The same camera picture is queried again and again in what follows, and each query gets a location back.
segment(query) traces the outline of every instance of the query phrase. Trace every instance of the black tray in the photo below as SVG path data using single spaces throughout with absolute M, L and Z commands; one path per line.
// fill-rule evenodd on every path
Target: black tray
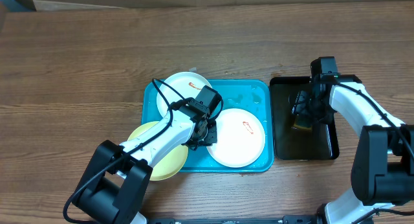
M 312 131 L 292 128 L 295 117 L 289 97 L 310 91 L 309 77 L 276 77 L 270 81 L 275 154 L 284 160 L 324 160 L 339 156 L 335 122 L 315 124 Z

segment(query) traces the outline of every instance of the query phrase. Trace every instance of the yellow plate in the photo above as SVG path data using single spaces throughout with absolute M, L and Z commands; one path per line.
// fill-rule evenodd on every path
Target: yellow plate
M 137 138 L 139 135 L 145 133 L 152 126 L 154 126 L 158 121 L 148 122 L 139 126 L 131 135 L 128 137 L 128 140 Z M 188 156 L 188 147 L 187 146 L 177 146 L 169 154 L 167 154 L 153 169 L 153 173 L 149 178 L 150 181 L 160 181 L 163 179 L 168 179 L 171 176 L 175 175 L 181 168 L 184 166 L 184 163 L 187 160 Z

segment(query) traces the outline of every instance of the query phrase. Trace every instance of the white plate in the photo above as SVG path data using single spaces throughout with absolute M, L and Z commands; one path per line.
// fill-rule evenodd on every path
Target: white plate
M 207 79 L 203 78 L 201 75 L 191 72 L 181 72 L 173 74 L 164 82 L 170 85 L 176 91 L 178 91 L 184 98 L 195 98 L 205 85 L 207 85 L 208 87 L 212 86 L 207 81 Z M 166 85 L 161 85 L 160 90 L 162 94 L 167 98 L 169 103 L 180 100 L 180 96 L 178 96 Z M 157 108 L 162 117 L 167 114 L 167 104 L 162 99 L 160 94 L 157 94 Z
M 220 113 L 217 122 L 217 143 L 207 147 L 220 164 L 240 168 L 253 163 L 265 147 L 265 130 L 248 111 L 232 108 Z

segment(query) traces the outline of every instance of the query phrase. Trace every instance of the wooden tabletop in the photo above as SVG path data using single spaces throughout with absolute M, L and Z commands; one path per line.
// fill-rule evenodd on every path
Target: wooden tabletop
M 356 74 L 386 110 L 414 123 L 413 19 L 412 2 L 9 13 L 0 34 L 0 223 L 65 223 L 63 204 L 97 145 L 120 143 L 140 125 L 150 79 L 193 67 L 206 78 L 268 83 L 310 75 L 312 60 L 335 56 L 341 73 Z M 336 124 L 335 161 L 177 174 L 150 183 L 142 213 L 313 214 L 351 185 L 358 137 L 340 115 Z M 73 207 L 70 215 L 87 218 Z

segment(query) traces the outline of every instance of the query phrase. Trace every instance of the wood grain surface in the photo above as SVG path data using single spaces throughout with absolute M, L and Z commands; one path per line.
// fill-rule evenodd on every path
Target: wood grain surface
M 335 56 L 390 113 L 414 123 L 414 3 L 10 13 L 0 33 L 0 223 L 65 223 L 61 210 L 105 139 L 140 125 L 144 88 L 192 67 L 206 78 L 310 75 Z M 351 185 L 358 138 L 336 115 L 335 161 L 150 183 L 147 217 L 313 214 Z M 397 207 L 413 210 L 412 203 Z M 70 208 L 74 218 L 87 218 Z M 413 223 L 383 214 L 378 223 Z

